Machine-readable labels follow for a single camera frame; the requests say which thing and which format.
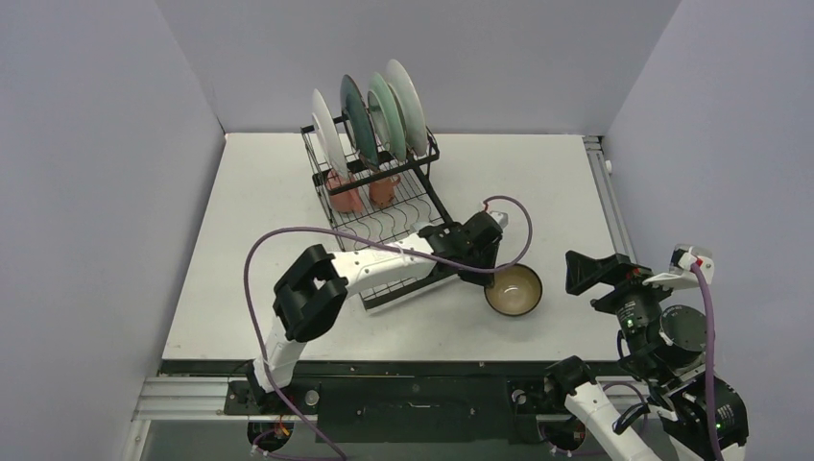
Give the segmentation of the light teal flower plate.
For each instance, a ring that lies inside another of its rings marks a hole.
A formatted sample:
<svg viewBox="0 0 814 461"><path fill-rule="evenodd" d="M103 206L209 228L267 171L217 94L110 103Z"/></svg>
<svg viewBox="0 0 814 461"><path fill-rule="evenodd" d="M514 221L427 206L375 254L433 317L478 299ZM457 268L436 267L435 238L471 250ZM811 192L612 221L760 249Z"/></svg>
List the light teal flower plate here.
<svg viewBox="0 0 814 461"><path fill-rule="evenodd" d="M369 81L368 109L384 150L399 162L407 158L406 138L398 106L384 77L374 72Z"/></svg>

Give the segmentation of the dark bowl beige inside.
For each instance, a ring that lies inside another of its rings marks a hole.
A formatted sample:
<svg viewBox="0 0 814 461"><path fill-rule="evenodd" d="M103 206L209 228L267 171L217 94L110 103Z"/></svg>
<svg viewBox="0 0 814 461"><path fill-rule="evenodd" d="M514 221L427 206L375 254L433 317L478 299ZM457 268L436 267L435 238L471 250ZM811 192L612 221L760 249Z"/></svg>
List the dark bowl beige inside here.
<svg viewBox="0 0 814 461"><path fill-rule="evenodd" d="M488 305L507 317L520 317L532 312L544 295L544 284L529 266L516 264L493 275L491 286L484 289Z"/></svg>

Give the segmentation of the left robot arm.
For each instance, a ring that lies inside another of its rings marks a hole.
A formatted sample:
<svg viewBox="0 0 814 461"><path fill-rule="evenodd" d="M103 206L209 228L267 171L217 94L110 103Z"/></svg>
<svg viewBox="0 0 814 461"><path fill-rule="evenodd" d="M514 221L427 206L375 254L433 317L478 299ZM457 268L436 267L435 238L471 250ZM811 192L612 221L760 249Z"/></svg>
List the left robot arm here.
<svg viewBox="0 0 814 461"><path fill-rule="evenodd" d="M492 285L507 225L507 213L483 210L463 224L426 225L362 250L330 252L321 244L305 249L274 286L276 319L247 374L250 402L264 413L283 406L304 346L335 325L352 296L407 279L426 286L457 276Z"/></svg>

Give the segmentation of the large pink mug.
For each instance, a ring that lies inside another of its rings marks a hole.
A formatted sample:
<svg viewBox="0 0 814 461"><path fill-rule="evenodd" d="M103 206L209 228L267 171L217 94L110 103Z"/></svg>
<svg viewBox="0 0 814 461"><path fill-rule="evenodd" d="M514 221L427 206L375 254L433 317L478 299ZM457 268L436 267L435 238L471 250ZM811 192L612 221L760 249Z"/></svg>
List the large pink mug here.
<svg viewBox="0 0 814 461"><path fill-rule="evenodd" d="M331 169L326 179L326 189L328 191L334 191L347 183L348 180ZM330 195L329 201L333 209L340 213L361 213L364 210L357 188Z"/></svg>

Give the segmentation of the blue glazed plate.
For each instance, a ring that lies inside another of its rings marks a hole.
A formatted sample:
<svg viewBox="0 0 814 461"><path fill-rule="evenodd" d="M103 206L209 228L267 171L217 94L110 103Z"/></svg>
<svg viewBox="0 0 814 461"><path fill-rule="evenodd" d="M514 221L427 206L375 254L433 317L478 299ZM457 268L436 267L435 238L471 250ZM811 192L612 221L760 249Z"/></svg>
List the blue glazed plate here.
<svg viewBox="0 0 814 461"><path fill-rule="evenodd" d="M379 170L378 150L371 120L357 83L344 75L340 84L341 112L346 117L350 144L372 171Z"/></svg>

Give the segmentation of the black wire dish rack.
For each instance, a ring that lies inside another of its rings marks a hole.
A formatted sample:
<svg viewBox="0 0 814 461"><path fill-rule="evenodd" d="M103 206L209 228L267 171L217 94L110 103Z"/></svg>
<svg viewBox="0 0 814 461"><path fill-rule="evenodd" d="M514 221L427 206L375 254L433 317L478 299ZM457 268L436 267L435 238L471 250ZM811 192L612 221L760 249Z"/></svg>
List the black wire dish rack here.
<svg viewBox="0 0 814 461"><path fill-rule="evenodd" d="M329 226L346 234L378 243L395 243L415 232L420 225L450 225L453 218L430 181L430 164L440 158L431 132L429 154L398 161L378 149L379 169L371 170L359 155L342 141L349 183L331 170L315 125L300 134L312 170L311 182L321 201Z"/></svg>

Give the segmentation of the small pink mug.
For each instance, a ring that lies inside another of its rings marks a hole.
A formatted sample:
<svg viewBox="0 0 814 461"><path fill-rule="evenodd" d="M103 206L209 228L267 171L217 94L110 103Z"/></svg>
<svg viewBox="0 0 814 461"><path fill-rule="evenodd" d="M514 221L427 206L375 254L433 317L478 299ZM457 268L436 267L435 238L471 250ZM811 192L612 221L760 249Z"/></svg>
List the small pink mug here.
<svg viewBox="0 0 814 461"><path fill-rule="evenodd" d="M391 175L371 182L369 184L369 200L379 208L390 206L395 199L395 190L400 182L401 177L399 175Z"/></svg>

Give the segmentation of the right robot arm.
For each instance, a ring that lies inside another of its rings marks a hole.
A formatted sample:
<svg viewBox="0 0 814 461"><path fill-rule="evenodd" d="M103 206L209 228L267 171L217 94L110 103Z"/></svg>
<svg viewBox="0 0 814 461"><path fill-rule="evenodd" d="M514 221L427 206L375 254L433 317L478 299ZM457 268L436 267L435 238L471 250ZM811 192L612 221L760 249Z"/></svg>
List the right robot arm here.
<svg viewBox="0 0 814 461"><path fill-rule="evenodd" d="M570 356L546 369L543 401L583 423L614 460L656 459L631 427L650 413L658 415L681 460L744 459L746 405L714 372L711 251L680 244L660 274L622 254L595 259L569 251L565 262L568 294L610 286L610 293L590 304L617 319L617 337L629 350L617 364L646 385L649 396L620 413L586 362Z"/></svg>

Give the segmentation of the red and blue plate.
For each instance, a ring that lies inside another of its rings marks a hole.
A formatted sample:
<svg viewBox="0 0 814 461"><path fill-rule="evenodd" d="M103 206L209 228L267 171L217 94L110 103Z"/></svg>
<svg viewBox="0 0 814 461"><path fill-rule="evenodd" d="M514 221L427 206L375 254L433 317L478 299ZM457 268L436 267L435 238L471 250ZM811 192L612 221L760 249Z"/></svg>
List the red and blue plate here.
<svg viewBox="0 0 814 461"><path fill-rule="evenodd" d="M388 61L385 80L395 93L404 118L406 141L417 157L428 153L426 120L417 89L403 64L395 59Z"/></svg>

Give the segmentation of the green rimmed white plate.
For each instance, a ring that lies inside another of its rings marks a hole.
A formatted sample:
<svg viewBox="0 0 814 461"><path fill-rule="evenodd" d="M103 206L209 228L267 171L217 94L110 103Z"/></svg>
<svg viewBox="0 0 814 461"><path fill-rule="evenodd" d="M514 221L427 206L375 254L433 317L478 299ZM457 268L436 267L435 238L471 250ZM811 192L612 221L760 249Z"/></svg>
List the green rimmed white plate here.
<svg viewBox="0 0 814 461"><path fill-rule="evenodd" d="M342 180L348 181L350 173L336 124L322 94L314 89L311 96L312 121L331 170Z"/></svg>

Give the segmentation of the white bowl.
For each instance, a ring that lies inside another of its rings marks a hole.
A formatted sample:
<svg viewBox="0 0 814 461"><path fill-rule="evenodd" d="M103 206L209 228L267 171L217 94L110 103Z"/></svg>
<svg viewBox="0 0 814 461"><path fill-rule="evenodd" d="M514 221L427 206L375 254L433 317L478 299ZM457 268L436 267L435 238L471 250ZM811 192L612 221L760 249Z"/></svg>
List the white bowl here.
<svg viewBox="0 0 814 461"><path fill-rule="evenodd" d="M416 222L412 226L412 232L419 233L419 232L421 232L423 230L427 230L427 229L432 230L434 228L435 228L435 224L433 224L433 223L430 223L430 222Z"/></svg>

